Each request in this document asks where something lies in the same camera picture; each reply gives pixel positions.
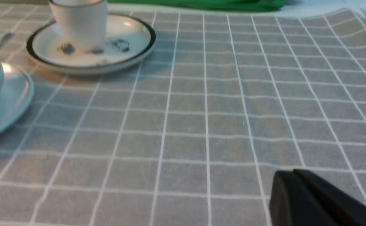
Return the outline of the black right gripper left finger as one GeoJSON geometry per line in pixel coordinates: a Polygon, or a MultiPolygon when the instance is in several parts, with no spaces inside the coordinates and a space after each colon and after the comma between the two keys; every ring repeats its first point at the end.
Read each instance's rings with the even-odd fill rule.
{"type": "Polygon", "coordinates": [[[337,226],[293,172],[278,170],[272,182],[269,212],[273,226],[337,226]]]}

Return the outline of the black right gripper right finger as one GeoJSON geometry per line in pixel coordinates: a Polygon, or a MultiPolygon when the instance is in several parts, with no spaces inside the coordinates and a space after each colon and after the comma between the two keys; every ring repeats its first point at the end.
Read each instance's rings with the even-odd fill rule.
{"type": "Polygon", "coordinates": [[[366,226],[366,205],[312,171],[294,169],[292,172],[340,226],[366,226]]]}

